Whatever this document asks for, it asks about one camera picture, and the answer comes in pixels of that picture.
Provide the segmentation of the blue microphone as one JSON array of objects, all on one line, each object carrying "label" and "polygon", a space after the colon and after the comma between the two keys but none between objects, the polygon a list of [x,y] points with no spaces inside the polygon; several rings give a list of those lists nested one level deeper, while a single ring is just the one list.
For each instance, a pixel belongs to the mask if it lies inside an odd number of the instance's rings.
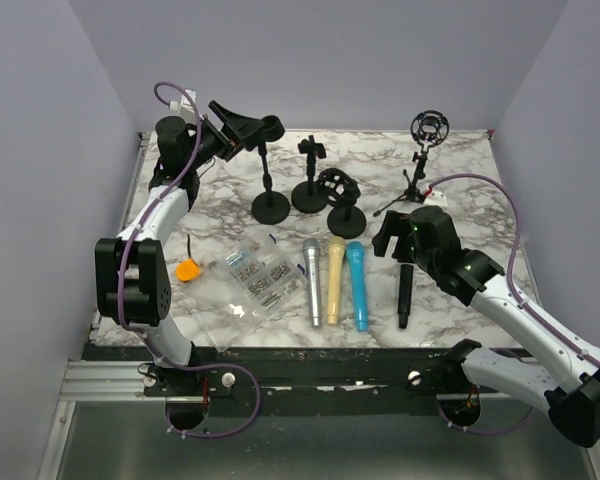
[{"label": "blue microphone", "polygon": [[365,287],[365,250],[358,241],[350,242],[346,248],[346,258],[350,268],[353,318],[358,332],[368,330],[368,308]]}]

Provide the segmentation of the black microphone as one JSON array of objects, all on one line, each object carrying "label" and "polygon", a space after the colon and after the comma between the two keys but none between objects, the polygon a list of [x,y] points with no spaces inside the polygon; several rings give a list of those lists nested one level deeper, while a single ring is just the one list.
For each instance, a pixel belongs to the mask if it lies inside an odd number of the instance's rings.
[{"label": "black microphone", "polygon": [[413,287],[414,268],[411,264],[400,266],[399,292],[398,292],[398,328],[405,330],[411,314],[411,300]]}]

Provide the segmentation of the black shock-mount mic stand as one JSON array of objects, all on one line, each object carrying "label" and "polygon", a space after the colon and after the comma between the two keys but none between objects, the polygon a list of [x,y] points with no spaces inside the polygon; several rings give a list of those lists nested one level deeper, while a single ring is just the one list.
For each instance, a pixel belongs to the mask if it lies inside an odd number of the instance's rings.
[{"label": "black shock-mount mic stand", "polygon": [[361,196],[358,183],[341,169],[327,168],[319,174],[316,186],[332,207],[327,217],[330,232],[347,240],[361,236],[367,221],[356,206]]}]

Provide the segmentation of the cream microphone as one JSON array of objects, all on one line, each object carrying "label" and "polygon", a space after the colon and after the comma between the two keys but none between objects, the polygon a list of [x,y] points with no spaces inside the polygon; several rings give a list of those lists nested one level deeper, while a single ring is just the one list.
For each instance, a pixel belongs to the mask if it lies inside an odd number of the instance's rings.
[{"label": "cream microphone", "polygon": [[328,242],[328,287],[327,287],[327,324],[337,325],[340,312],[341,274],[346,242],[339,236]]}]

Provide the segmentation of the black round-base mic stand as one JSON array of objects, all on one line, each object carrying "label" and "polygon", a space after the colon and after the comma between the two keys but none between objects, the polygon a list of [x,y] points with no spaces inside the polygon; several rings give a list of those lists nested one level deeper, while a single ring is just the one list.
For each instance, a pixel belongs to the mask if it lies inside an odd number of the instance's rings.
[{"label": "black round-base mic stand", "polygon": [[264,122],[263,140],[258,145],[258,154],[263,167],[264,192],[254,198],[251,204],[251,213],[260,224],[276,225],[288,217],[290,203],[285,195],[273,190],[273,181],[268,168],[266,144],[279,140],[284,135],[285,129],[280,119],[275,115],[265,116],[262,121]]}]

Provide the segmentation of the silver microphone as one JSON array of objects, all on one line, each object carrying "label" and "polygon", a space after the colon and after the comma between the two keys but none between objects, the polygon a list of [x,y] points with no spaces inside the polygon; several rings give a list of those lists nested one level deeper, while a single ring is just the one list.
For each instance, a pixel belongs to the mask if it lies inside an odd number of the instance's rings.
[{"label": "silver microphone", "polygon": [[303,242],[303,259],[307,280],[307,299],[311,325],[318,328],[322,323],[321,284],[320,284],[320,247],[316,239]]}]

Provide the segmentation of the black round-base stand with clip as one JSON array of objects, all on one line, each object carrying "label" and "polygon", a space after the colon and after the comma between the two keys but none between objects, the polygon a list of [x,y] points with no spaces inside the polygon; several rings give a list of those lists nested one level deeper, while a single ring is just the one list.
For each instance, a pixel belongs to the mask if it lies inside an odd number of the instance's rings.
[{"label": "black round-base stand with clip", "polygon": [[326,196],[315,182],[316,163],[318,159],[326,158],[326,149],[313,135],[309,135],[298,144],[298,151],[306,156],[307,178],[294,187],[291,201],[301,213],[315,214],[327,206]]}]

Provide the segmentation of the black tripod shock-mount stand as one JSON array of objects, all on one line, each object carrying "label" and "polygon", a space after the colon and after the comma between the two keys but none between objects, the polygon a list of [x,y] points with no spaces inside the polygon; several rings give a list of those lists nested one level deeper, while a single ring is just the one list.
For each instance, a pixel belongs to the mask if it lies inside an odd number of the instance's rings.
[{"label": "black tripod shock-mount stand", "polygon": [[412,176],[409,176],[406,169],[403,170],[403,176],[407,180],[407,188],[397,198],[375,211],[373,213],[374,217],[378,217],[397,202],[425,203],[432,189],[427,188],[425,191],[421,191],[418,182],[426,178],[425,166],[429,150],[441,145],[446,140],[448,133],[449,121],[437,110],[425,110],[414,117],[410,125],[410,134],[413,141],[420,147],[420,150],[415,152],[412,157],[412,162],[416,164],[416,168]]}]

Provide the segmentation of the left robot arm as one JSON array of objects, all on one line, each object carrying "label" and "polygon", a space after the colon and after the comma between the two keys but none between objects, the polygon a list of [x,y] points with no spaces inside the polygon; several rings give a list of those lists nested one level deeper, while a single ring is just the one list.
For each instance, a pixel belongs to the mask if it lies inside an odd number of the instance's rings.
[{"label": "left robot arm", "polygon": [[95,246],[99,313],[140,338],[156,363],[169,368],[167,382],[181,395],[200,387],[202,372],[193,343],[170,315],[171,283],[163,246],[194,205],[202,165],[212,158],[229,161],[243,150],[264,150],[284,133],[275,115],[248,117],[215,101],[209,107],[220,127],[203,116],[188,122],[169,115],[157,122],[159,158],[148,201],[116,237],[102,238]]}]

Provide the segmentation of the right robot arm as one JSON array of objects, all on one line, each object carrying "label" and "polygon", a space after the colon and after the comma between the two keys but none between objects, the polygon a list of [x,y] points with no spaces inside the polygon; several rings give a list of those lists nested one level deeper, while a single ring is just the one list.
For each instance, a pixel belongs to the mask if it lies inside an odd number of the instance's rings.
[{"label": "right robot arm", "polygon": [[372,239],[374,254],[427,273],[444,293],[499,325],[533,358],[528,364],[463,340],[447,351],[440,379],[449,390],[469,385],[513,397],[548,416],[572,443],[600,439],[600,348],[569,330],[525,295],[504,268],[482,251],[462,247],[449,214],[438,206],[389,210]]}]

